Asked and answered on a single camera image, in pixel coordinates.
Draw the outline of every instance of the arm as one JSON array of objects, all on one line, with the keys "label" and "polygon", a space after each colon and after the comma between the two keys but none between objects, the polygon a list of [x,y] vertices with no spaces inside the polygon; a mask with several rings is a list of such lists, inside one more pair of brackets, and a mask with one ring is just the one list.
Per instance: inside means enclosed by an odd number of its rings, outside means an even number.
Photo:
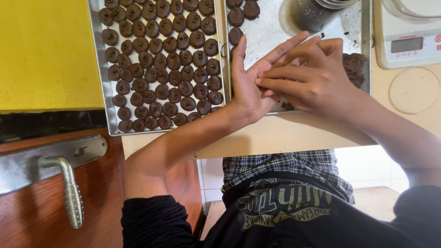
[{"label": "arm", "polygon": [[163,134],[127,158],[123,168],[124,197],[167,195],[163,176],[177,163],[265,116],[279,96],[262,97],[262,90],[254,83],[257,74],[269,70],[273,63],[284,58],[289,49],[303,42],[308,35],[303,32],[280,44],[247,71],[243,67],[247,41],[242,37],[233,54],[233,100],[208,116]]},{"label": "arm", "polygon": [[355,88],[342,66],[343,41],[314,37],[292,48],[308,67],[283,66],[259,73],[256,83],[280,92],[300,110],[349,123],[380,144],[408,175],[410,186],[441,186],[441,141],[422,127],[387,110]]}]

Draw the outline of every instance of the metal door handle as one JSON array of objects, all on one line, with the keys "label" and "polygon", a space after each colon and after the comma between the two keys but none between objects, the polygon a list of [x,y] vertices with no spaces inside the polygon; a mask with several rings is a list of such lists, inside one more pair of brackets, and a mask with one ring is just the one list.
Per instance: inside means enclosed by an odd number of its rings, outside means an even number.
[{"label": "metal door handle", "polygon": [[41,157],[38,160],[38,166],[41,168],[60,167],[64,184],[64,205],[69,217],[69,223],[74,229],[80,228],[84,222],[84,209],[80,190],[75,181],[74,171],[69,160],[63,156]]}]

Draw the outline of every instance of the hand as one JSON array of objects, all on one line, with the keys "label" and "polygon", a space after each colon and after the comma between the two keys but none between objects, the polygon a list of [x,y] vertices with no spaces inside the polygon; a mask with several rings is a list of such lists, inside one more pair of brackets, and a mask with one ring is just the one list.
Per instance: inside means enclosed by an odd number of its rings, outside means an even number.
[{"label": "hand", "polygon": [[233,61],[231,69],[232,86],[234,97],[230,104],[236,104],[235,109],[244,114],[249,120],[249,124],[256,123],[279,101],[280,96],[272,95],[262,96],[265,89],[255,84],[257,74],[271,69],[273,63],[283,60],[286,53],[293,47],[302,43],[309,36],[308,32],[302,32],[299,35],[278,45],[274,50],[259,59],[253,66],[245,71],[243,66],[243,56],[247,47],[247,39],[244,36],[233,52]]},{"label": "hand", "polygon": [[[349,81],[342,56],[342,39],[313,37],[287,53],[279,62],[285,66],[260,72],[256,84],[270,89],[266,96],[281,92],[298,110],[349,121],[372,98]],[[308,67],[292,66],[299,58],[306,60]]]}]

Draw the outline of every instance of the digital display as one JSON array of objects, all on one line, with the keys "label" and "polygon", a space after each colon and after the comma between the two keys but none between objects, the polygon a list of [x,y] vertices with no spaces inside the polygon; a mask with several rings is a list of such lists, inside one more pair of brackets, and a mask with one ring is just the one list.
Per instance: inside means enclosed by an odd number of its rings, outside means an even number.
[{"label": "digital display", "polygon": [[401,53],[407,51],[415,51],[422,49],[423,37],[392,41],[392,53]]}]

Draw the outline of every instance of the black t-shirt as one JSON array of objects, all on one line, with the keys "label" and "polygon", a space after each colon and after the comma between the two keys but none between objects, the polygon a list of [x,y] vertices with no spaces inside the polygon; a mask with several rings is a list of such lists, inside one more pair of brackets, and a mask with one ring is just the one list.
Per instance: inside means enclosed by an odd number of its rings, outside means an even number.
[{"label": "black t-shirt", "polygon": [[392,222],[376,220],[310,177],[268,173],[224,194],[204,241],[170,195],[124,202],[124,247],[441,247],[441,187],[403,192]]}]

